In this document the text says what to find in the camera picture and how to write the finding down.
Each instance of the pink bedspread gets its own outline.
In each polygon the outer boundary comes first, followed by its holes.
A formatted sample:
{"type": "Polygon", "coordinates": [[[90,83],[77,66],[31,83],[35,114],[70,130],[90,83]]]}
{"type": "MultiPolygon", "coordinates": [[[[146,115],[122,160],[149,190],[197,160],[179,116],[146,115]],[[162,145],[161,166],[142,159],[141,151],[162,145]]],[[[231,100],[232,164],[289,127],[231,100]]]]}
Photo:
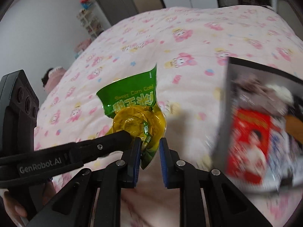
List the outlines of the pink bedspread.
{"type": "MultiPolygon", "coordinates": [[[[102,33],[66,72],[41,105],[35,149],[105,135],[112,120],[96,92],[157,64],[157,99],[167,118],[166,138],[182,159],[207,169],[206,141],[216,136],[227,57],[277,67],[303,77],[303,42],[273,11],[258,6],[220,9],[175,7],[125,19],[102,33]]],[[[106,167],[121,153],[88,163],[106,167]]],[[[79,170],[54,178],[57,191],[79,170]]],[[[302,190],[251,197],[273,226],[283,226],[302,190]]],[[[121,226],[179,226],[178,190],[166,190],[159,155],[123,190],[121,226]]]]}

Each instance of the screw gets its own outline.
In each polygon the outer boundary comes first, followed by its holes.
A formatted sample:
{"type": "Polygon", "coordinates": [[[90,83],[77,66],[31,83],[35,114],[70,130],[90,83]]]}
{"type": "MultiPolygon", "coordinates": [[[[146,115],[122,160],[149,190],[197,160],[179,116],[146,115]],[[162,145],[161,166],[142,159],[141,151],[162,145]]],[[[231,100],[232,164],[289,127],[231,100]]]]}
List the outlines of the screw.
{"type": "Polygon", "coordinates": [[[122,160],[122,159],[117,160],[117,161],[116,161],[116,165],[117,165],[117,166],[123,166],[123,165],[125,165],[125,161],[122,160]]]}
{"type": "Polygon", "coordinates": [[[184,166],[185,165],[185,161],[184,160],[178,160],[176,162],[177,166],[184,166]]]}
{"type": "Polygon", "coordinates": [[[219,176],[220,175],[220,171],[218,169],[212,169],[212,175],[219,176]]]}
{"type": "Polygon", "coordinates": [[[85,175],[88,175],[90,173],[90,169],[84,168],[84,169],[81,170],[81,172],[82,172],[82,175],[85,176],[85,175]]]}

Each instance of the hand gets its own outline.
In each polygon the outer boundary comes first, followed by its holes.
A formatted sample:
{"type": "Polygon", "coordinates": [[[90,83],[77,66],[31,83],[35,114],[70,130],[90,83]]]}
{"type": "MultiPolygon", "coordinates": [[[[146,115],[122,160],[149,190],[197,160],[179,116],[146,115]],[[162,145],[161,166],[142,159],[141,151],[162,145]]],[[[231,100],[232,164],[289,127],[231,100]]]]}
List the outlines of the hand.
{"type": "MultiPolygon", "coordinates": [[[[56,194],[56,190],[52,182],[48,182],[45,184],[45,188],[42,195],[42,203],[43,205],[47,204],[49,200],[56,194]]],[[[5,211],[8,216],[14,222],[14,224],[18,227],[25,227],[21,217],[26,218],[27,212],[25,208],[14,199],[8,191],[4,192],[3,202],[5,211]]]]}

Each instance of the storage box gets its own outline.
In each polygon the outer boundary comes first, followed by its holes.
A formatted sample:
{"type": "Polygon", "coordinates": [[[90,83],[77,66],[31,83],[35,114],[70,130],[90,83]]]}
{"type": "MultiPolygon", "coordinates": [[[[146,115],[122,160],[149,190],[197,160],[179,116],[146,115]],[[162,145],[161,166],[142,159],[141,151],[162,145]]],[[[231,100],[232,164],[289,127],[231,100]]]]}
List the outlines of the storage box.
{"type": "MultiPolygon", "coordinates": [[[[233,97],[231,95],[234,83],[232,81],[235,80],[239,74],[247,75],[248,73],[255,74],[263,85],[277,84],[286,87],[293,95],[303,96],[303,80],[273,67],[230,57],[226,74],[225,91],[221,101],[221,126],[219,128],[216,148],[213,152],[213,168],[217,168],[223,172],[226,172],[230,135],[233,126],[233,97]]],[[[248,183],[242,183],[241,180],[230,179],[240,190],[247,192],[269,192],[281,189],[280,178],[270,180],[270,182],[264,180],[260,185],[249,185],[248,183]]],[[[293,175],[287,187],[297,186],[302,182],[303,173],[297,173],[293,175]]]]}

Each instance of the white fluffy object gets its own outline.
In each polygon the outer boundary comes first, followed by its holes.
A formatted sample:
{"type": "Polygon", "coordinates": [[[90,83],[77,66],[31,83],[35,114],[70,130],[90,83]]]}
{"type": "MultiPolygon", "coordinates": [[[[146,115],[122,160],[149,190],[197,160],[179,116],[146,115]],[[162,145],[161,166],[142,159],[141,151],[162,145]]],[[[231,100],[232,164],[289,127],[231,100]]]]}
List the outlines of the white fluffy object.
{"type": "Polygon", "coordinates": [[[283,101],[285,104],[292,106],[294,104],[294,99],[292,94],[288,89],[283,86],[278,86],[276,84],[267,84],[266,87],[274,89],[276,91],[276,95],[283,101]]]}

